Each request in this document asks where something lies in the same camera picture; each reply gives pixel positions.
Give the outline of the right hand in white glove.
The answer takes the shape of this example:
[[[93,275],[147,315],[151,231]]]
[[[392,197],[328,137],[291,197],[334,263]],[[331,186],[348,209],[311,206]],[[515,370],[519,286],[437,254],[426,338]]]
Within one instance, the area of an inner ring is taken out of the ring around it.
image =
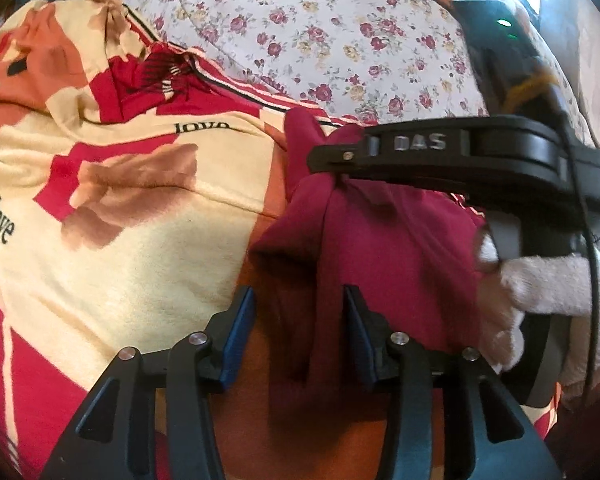
[[[476,268],[482,273],[477,304],[481,315],[479,349],[494,370],[511,370],[528,347],[521,323],[527,314],[561,314],[571,318],[569,350],[558,377],[569,403],[584,393],[592,320],[588,260],[572,255],[498,261],[487,229],[474,241]],[[596,255],[600,283],[600,254]],[[588,404],[600,400],[600,320]]]

